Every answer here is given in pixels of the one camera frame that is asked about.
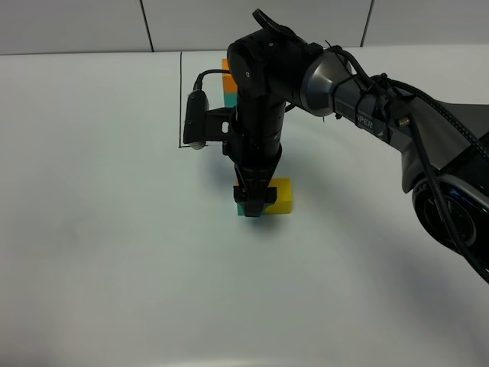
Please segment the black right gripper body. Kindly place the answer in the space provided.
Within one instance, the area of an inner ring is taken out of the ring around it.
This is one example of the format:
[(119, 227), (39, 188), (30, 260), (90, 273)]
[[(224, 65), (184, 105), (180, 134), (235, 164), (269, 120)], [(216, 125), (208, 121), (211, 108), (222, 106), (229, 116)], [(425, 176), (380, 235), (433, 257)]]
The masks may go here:
[(235, 136), (223, 150), (239, 177), (239, 186), (233, 186), (236, 203), (256, 198), (271, 205), (277, 199), (277, 189), (270, 187), (270, 181), (282, 154), (285, 104), (285, 99), (272, 95), (237, 98), (232, 122)]

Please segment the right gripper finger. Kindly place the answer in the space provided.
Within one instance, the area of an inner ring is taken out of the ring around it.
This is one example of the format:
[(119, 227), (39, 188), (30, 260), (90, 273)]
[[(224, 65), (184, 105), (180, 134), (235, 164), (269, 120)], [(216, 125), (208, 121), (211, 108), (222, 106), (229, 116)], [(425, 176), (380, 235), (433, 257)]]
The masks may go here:
[(259, 217), (264, 213), (265, 202), (262, 199), (248, 198), (244, 203), (244, 215), (246, 217)]

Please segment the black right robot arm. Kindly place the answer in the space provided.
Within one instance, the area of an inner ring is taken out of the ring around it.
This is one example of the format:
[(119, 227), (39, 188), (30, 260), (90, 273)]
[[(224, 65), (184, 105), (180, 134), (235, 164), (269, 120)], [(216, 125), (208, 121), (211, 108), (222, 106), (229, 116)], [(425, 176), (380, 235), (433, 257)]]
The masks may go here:
[(368, 76), (346, 50), (261, 30), (232, 43), (228, 66), (238, 87), (227, 145), (235, 201), (256, 217), (275, 203), (285, 113), (333, 115), (398, 150), (403, 191), (423, 228), (465, 258), (488, 264), (488, 107), (440, 102), (385, 75)]

